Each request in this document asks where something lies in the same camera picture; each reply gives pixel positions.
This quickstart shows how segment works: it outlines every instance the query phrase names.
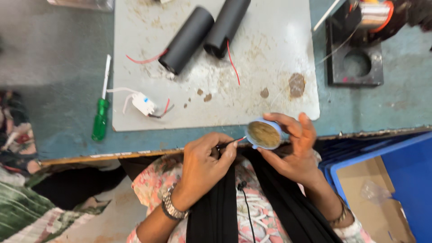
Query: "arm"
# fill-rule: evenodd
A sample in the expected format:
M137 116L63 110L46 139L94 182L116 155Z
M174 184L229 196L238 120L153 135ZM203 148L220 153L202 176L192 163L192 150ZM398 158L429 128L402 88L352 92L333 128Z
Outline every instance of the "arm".
M264 119L278 122L282 130L290 134L293 153L281 159L270 150L258 148L258 151L277 172L302 184L306 196L328 221L338 219L343 211L342 202L316 166L312 146L317 135L312 121L305 113L299 115L299 122L280 113L264 114ZM354 217L347 213L345 219L333 227L343 228L353 223Z
M237 142L228 145L219 160L214 147L232 140L225 134L209 133L184 147L182 179L171 195L176 209L187 211L226 174L235 159ZM142 243L166 243L178 223L159 205L138 226L137 237Z

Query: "white electrical component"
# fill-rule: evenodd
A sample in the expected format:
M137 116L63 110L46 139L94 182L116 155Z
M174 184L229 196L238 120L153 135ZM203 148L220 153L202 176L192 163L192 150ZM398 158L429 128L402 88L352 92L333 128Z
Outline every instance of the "white electrical component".
M153 114L156 109L155 103L153 103L147 96L143 93L132 94L132 104L140 110L144 115Z

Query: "bracelet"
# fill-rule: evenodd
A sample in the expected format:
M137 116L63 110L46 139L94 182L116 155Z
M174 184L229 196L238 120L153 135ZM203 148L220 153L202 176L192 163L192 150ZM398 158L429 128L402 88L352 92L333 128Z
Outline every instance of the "bracelet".
M340 202L342 203L342 213L340 214L340 216L337 219L332 220L332 221L328 221L331 227L334 227L338 223L345 220L347 212L349 212L352 215L351 210L347 207L347 205L345 204L345 201L342 199L342 197L339 196L338 194L336 194L336 196L339 198Z
M168 191L162 196L162 211L171 220L182 220L189 215L189 210L182 212L174 207L171 202L172 190L176 184L168 188Z

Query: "workbench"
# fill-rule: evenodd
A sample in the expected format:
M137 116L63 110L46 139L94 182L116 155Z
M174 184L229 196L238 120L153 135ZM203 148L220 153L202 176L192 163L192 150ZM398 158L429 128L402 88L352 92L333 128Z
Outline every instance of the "workbench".
M312 26L332 2L310 0ZM113 13L52 6L46 0L7 0L0 9L0 36L0 89L22 94L42 161L174 153L211 131L243 136L242 126L132 132L115 132L109 126L106 138L94 142L105 58L113 54ZM313 34L316 63L326 56L325 45L325 29L320 28ZM329 87L325 64L317 64L318 136L431 129L431 45L432 33L408 26L383 42L384 85L376 88Z

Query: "floral shirt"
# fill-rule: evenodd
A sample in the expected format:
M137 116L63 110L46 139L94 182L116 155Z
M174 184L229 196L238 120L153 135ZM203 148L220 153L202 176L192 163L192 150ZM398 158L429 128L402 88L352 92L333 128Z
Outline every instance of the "floral shirt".
M162 202L162 195L167 189L181 179L182 162L182 155L164 156L153 162L132 182L132 188L140 202L148 207L147 216ZM254 169L247 159L242 159L235 167L235 177L236 185L241 181L247 182L244 191L249 204L256 242L290 243L289 236L264 196ZM245 196L239 191L237 191L237 226L238 242L253 242ZM185 243L186 227L187 218L173 230L168 243ZM357 219L347 228L334 230L345 243L374 243ZM136 228L127 238L127 243L141 243L137 237Z

